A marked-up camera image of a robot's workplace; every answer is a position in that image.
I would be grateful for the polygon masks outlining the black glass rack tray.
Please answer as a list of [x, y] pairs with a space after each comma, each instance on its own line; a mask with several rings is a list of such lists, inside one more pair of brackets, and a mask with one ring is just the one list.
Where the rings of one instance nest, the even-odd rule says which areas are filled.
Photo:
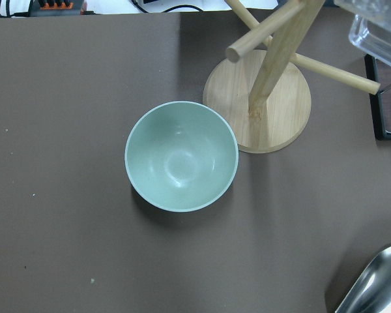
[[370, 55], [364, 60], [367, 78], [381, 84], [377, 94], [369, 96], [375, 138], [391, 140], [391, 66]]

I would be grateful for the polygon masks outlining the green ceramic bowl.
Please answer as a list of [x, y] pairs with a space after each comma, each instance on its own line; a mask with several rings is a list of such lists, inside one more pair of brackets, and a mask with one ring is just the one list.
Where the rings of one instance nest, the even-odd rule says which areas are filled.
[[126, 141], [124, 163], [134, 190], [151, 205], [184, 213], [225, 194], [238, 164], [228, 122], [205, 105], [161, 104], [144, 114]]

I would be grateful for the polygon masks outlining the wooden cup tree stand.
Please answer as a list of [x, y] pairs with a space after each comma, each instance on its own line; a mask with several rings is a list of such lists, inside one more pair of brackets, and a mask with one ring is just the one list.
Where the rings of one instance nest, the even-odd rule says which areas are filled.
[[377, 82], [297, 53], [323, 1], [288, 1], [262, 22], [240, 1], [227, 4], [250, 30], [211, 72], [203, 103], [230, 124], [241, 151], [277, 151], [304, 130], [311, 94], [300, 68], [369, 94], [379, 90]]

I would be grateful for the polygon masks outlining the steel ice scoop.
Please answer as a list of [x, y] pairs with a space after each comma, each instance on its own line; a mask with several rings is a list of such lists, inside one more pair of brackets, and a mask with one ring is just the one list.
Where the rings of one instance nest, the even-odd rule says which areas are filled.
[[391, 245], [368, 263], [336, 312], [391, 312]]

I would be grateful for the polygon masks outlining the clear glass mug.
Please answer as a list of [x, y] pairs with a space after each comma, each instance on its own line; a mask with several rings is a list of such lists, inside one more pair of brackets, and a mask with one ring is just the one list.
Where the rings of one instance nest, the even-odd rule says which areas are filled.
[[391, 1], [335, 1], [355, 15], [349, 31], [353, 46], [391, 67]]

